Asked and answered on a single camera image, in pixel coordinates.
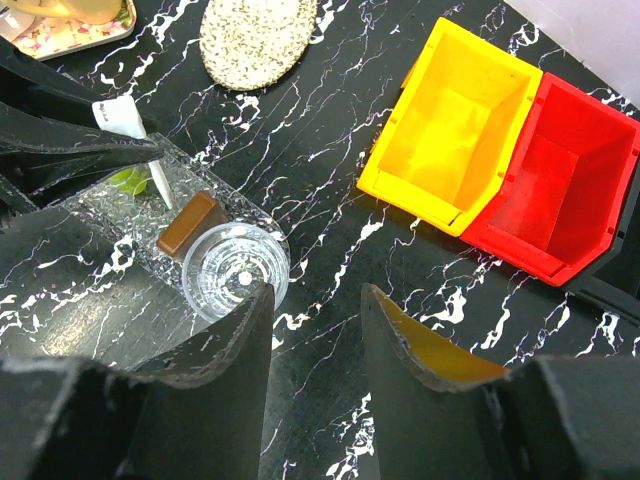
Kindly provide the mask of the clear toothbrush holder rack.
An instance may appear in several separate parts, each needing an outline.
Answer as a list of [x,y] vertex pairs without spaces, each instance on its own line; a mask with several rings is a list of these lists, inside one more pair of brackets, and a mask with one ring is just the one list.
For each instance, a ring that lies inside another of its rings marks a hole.
[[164,152],[160,166],[173,195],[168,208],[150,168],[134,169],[135,194],[107,180],[69,198],[63,206],[112,242],[117,250],[167,285],[179,289],[182,262],[196,238],[231,219],[221,181],[198,173],[191,157],[164,136],[150,139]]

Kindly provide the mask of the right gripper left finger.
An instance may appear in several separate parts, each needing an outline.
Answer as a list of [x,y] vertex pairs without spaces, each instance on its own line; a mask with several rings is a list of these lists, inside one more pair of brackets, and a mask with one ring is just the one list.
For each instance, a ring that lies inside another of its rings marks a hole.
[[1,361],[5,479],[254,479],[275,295],[132,371],[78,356]]

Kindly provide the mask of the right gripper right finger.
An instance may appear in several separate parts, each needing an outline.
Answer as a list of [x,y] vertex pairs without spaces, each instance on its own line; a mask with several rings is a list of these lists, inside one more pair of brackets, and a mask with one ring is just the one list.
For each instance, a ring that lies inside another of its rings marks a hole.
[[508,369],[361,291],[384,479],[635,479],[639,362],[538,356]]

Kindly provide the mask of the clear glass tumbler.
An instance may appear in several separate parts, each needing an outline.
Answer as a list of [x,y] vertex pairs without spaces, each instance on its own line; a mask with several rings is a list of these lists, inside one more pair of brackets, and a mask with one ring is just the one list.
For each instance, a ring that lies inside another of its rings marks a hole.
[[289,285],[290,260],[273,234],[248,223],[215,226],[189,247],[182,264],[182,289],[192,309],[214,323],[260,284],[274,289],[274,306]]

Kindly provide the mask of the green toothpaste tube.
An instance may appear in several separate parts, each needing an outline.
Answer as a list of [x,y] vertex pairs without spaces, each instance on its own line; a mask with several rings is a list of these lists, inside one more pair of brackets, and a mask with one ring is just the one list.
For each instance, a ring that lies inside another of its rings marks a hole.
[[136,196],[146,190],[149,176],[141,167],[122,170],[107,179],[109,185],[120,192]]

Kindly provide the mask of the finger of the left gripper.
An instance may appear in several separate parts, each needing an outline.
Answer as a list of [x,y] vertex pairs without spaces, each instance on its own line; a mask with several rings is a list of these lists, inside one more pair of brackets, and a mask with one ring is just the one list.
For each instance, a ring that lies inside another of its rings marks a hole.
[[144,120],[1,40],[3,135],[141,135]]
[[1,174],[25,193],[70,180],[81,189],[149,161],[163,150],[122,135],[3,135]]

